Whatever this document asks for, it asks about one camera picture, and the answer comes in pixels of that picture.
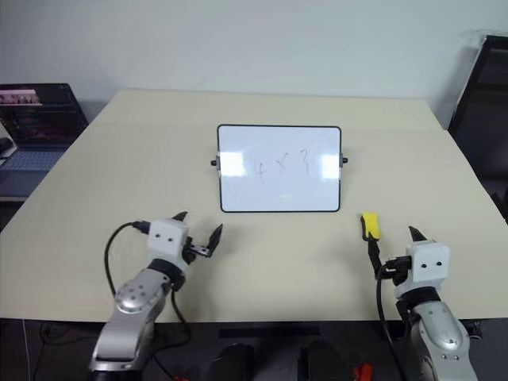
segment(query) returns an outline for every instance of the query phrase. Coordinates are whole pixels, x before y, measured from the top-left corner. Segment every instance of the black whiteboard frame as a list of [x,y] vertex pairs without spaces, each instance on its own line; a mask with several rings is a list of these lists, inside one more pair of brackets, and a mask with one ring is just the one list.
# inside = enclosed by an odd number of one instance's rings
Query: black whiteboard frame
[[[341,177],[339,178],[339,191],[337,194],[338,197],[338,206],[335,210],[224,210],[224,207],[222,205],[222,181],[221,181],[221,175],[218,176],[219,178],[219,201],[221,203],[221,210],[224,213],[336,213],[341,208],[341,183],[342,183],[342,167],[344,161],[342,160],[342,129],[339,126],[336,125],[240,125],[240,124],[233,124],[233,123],[222,123],[217,126],[217,152],[221,151],[221,142],[219,141],[219,129],[222,126],[231,125],[234,127],[281,127],[281,128],[299,128],[299,129],[312,129],[312,128],[320,128],[320,129],[338,129],[339,134],[341,135],[341,141],[339,142],[339,157],[341,158]],[[221,162],[220,158],[217,155],[217,169],[220,173],[221,169]]]

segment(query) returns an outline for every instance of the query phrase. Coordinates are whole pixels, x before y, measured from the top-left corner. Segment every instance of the laptop screen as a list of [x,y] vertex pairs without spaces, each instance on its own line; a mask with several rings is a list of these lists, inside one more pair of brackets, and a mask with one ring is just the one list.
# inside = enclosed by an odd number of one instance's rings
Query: laptop screen
[[88,126],[66,83],[0,85],[0,122],[18,147],[68,146]]

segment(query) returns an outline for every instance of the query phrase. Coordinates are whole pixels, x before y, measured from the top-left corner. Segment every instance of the yellow object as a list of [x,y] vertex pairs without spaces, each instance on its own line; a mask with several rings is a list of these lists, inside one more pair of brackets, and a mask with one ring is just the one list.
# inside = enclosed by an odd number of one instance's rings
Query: yellow object
[[369,239],[374,238],[377,241],[381,238],[377,213],[362,213],[360,220],[362,221],[362,227],[364,229],[364,240],[369,241]]

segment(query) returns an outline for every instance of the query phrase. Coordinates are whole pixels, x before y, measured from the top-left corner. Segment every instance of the laptop keyboard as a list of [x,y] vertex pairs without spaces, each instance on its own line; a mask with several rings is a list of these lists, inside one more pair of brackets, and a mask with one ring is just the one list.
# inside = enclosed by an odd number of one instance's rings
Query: laptop keyboard
[[61,151],[16,151],[0,169],[11,171],[49,171],[63,155]]

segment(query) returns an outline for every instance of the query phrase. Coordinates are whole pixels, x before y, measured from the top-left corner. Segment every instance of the beige table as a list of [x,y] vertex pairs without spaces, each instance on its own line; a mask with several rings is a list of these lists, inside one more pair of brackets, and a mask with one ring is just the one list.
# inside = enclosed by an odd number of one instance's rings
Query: beige table
[[[224,214],[219,123],[339,125],[350,162],[331,214]],[[204,242],[179,304],[189,321],[376,319],[375,281],[359,213],[380,215],[383,258],[400,256],[407,226],[452,249],[442,297],[458,318],[508,316],[508,228],[449,134],[423,101],[125,90],[67,151],[0,235],[0,316],[104,321],[112,300],[102,256],[126,221],[188,210]],[[111,254],[120,285],[148,262],[131,229]],[[393,286],[385,305],[396,318]],[[171,308],[161,321],[174,321]]]

